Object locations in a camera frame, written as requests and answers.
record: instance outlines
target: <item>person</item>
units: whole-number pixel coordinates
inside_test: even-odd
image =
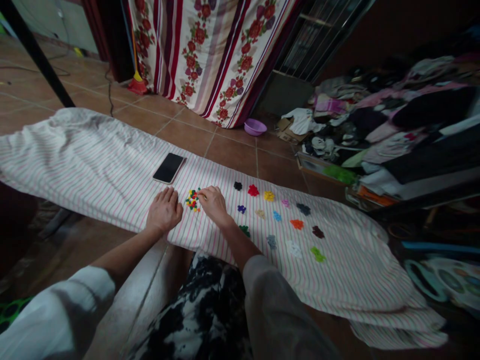
[[[221,190],[209,186],[198,195],[238,268],[195,253],[184,285],[128,357],[339,358],[281,273],[227,213]],[[161,191],[144,230],[32,299],[0,335],[0,359],[81,359],[116,291],[182,214],[174,188]]]

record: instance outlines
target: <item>broom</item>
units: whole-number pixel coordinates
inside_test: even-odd
[[[134,57],[134,64],[135,64],[135,74],[133,75],[133,79],[131,80],[130,85],[128,85],[128,90],[137,94],[137,95],[145,95],[148,93],[148,89],[145,86],[145,82],[140,76],[139,68],[137,66],[137,48],[135,44],[135,34],[134,34],[134,27],[131,27],[131,39],[133,41],[133,57]]]

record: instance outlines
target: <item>white striped cloth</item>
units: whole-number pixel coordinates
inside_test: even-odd
[[[248,226],[251,240],[283,274],[305,303],[350,320],[355,334],[379,349],[437,347],[447,341],[438,331],[445,320],[429,308],[390,252],[385,231],[363,213],[338,202],[308,195],[245,175],[109,116],[81,108],[59,110],[50,119],[0,137],[0,180],[74,212],[138,232],[149,205],[165,185],[152,175],[168,153],[186,157],[174,182],[181,201],[189,191],[219,186],[228,212]],[[234,189],[234,182],[243,185]],[[247,191],[255,185],[260,195]],[[274,202],[264,199],[272,191]],[[282,205],[287,199],[290,208]],[[303,215],[296,203],[311,208]],[[237,207],[246,207],[245,214]],[[265,219],[255,214],[265,212]],[[281,215],[275,221],[273,211]],[[290,220],[304,222],[295,229]],[[318,226],[325,238],[312,233]],[[276,249],[267,236],[274,235]],[[234,264],[220,231],[203,211],[184,209],[168,241]],[[289,252],[291,242],[300,257]],[[325,256],[317,262],[311,248]]]

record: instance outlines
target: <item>wire rack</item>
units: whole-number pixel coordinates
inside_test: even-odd
[[[274,72],[313,83],[329,57],[375,0],[308,0]]]

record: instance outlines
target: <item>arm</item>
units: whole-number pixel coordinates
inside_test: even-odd
[[[177,192],[167,187],[153,200],[142,232],[32,299],[0,334],[0,359],[81,359],[116,290],[182,213]]]
[[[209,186],[198,194],[203,210],[220,228],[242,273],[253,358],[339,359],[289,283],[228,215],[220,189]]]
[[[143,231],[95,260],[91,266],[105,269],[120,289],[148,250],[182,219],[178,193],[167,187],[153,199]]]
[[[240,272],[243,273],[247,261],[255,255],[262,255],[262,252],[240,230],[234,219],[227,213],[225,198],[218,186],[209,186],[200,190],[198,194],[201,207],[220,229]]]

